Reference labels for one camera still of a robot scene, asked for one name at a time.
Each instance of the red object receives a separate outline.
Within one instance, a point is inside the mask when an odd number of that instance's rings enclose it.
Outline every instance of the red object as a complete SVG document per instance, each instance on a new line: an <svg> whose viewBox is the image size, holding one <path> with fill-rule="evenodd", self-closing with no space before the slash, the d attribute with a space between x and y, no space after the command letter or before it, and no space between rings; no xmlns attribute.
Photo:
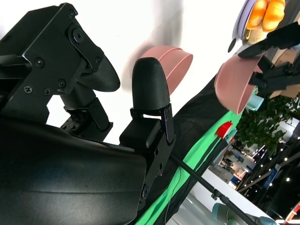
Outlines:
<svg viewBox="0 0 300 225"><path fill-rule="evenodd" d="M218 135L220 138L224 139L227 136L227 134L230 131L232 126L233 126L233 123L231 123L230 121L224 123L222 126L220 126L217 129L216 135Z"/></svg>

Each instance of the green plant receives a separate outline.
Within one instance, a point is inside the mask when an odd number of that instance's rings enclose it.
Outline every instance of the green plant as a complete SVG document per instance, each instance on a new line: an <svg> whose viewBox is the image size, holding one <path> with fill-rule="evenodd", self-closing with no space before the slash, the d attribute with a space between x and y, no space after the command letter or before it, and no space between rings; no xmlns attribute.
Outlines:
<svg viewBox="0 0 300 225"><path fill-rule="evenodd" d="M282 130L276 131L279 123L292 119L291 112L300 115L300 95L295 99L284 96L263 97L264 103L258 111L244 110L237 125L236 138L248 147L253 144L257 144L258 148L266 145L272 156L276 154L277 144L285 134Z"/></svg>

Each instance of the green cloth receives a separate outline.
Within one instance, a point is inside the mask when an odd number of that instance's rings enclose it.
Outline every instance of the green cloth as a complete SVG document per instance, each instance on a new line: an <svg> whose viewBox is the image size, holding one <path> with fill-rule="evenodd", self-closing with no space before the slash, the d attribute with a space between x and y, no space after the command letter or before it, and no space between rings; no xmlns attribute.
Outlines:
<svg viewBox="0 0 300 225"><path fill-rule="evenodd" d="M202 136L202 138L199 141L197 141L197 143L191 148L191 150L188 152L183 161L191 168L195 169L196 165L199 163L200 159L202 158L208 147L216 139L217 136L215 135L215 132L217 131L217 129L227 121L231 121L233 123L232 129L235 129L240 118L241 114L236 115L231 111L226 113ZM168 205L171 198L187 181L189 176L190 175L185 170L179 167L176 173L174 174L174 177L171 183L169 184L167 190L164 191L164 193L159 198L157 198L157 200L147 209L147 211L136 222L136 225L154 224L156 219L164 210L164 208Z"/></svg>

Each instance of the purple plate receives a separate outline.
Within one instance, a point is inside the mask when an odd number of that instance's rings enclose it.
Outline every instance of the purple plate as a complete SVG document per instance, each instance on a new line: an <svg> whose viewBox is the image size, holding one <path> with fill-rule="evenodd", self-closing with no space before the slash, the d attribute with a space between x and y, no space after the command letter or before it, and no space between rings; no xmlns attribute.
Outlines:
<svg viewBox="0 0 300 225"><path fill-rule="evenodd" d="M246 26L250 17L250 14L252 12L253 6L255 4L256 0L248 0L247 5L245 6L243 13L240 17L240 22L238 26L238 34L239 38L242 40L243 45L245 45L245 39L244 39L244 34L246 30Z"/></svg>

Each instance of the black cable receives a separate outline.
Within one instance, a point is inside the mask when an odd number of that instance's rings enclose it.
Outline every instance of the black cable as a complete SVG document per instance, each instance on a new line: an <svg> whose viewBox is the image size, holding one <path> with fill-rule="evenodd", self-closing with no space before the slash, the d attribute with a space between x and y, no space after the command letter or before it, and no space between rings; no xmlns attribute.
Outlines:
<svg viewBox="0 0 300 225"><path fill-rule="evenodd" d="M181 169L180 169L180 167L179 167L179 171L180 171L180 176L179 176L179 181L180 181L180 179L181 179ZM177 186L178 186L178 184L179 184L179 181L178 181L178 183L176 184L175 188L174 188L173 191L172 191L172 195L171 195L170 201L169 201L169 203L168 203L167 210L166 210L166 212L165 212L165 225L167 224L167 215L168 215L168 210L169 210L169 207L170 207L170 203L171 203L171 200L172 200L174 191L175 191L175 189L177 188Z"/></svg>

